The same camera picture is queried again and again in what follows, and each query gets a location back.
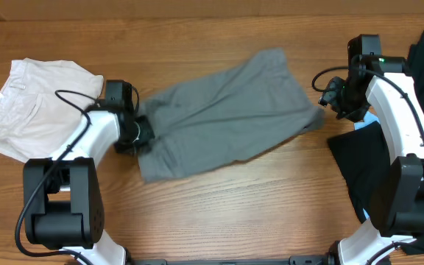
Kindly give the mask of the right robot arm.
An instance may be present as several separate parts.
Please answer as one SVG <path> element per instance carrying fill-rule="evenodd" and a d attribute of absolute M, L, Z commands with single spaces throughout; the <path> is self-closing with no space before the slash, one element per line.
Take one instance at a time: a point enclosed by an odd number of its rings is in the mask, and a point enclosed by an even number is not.
<path fill-rule="evenodd" d="M 378 35 L 353 38 L 347 52 L 347 78 L 334 77 L 319 104 L 353 122 L 373 107 L 390 170 L 372 194 L 370 217 L 353 235 L 325 255 L 295 256 L 290 264 L 377 264 L 398 248 L 417 249 L 424 236 L 424 113 L 406 59 L 384 56 Z"/>

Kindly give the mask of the grey shorts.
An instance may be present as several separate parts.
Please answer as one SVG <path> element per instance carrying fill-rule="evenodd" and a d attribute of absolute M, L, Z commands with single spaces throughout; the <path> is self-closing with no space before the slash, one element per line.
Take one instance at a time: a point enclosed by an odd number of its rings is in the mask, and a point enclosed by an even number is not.
<path fill-rule="evenodd" d="M 138 154 L 147 182 L 246 161 L 324 123 L 323 109 L 291 74 L 282 49 L 173 85 L 143 101 L 140 112 L 155 135 Z"/>

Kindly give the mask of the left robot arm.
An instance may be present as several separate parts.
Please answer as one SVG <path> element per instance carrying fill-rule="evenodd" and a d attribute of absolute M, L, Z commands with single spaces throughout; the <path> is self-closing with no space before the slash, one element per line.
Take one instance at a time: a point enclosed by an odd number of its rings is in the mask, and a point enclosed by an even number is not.
<path fill-rule="evenodd" d="M 96 168 L 106 151 L 136 155 L 155 134 L 139 115 L 139 93 L 130 83 L 106 82 L 105 96 L 80 110 L 73 134 L 47 158 L 24 164 L 24 207 L 15 226 L 18 250 L 35 257 L 21 242 L 44 246 L 43 256 L 70 255 L 80 264 L 131 264 L 127 248 L 105 231 L 105 212 Z"/>

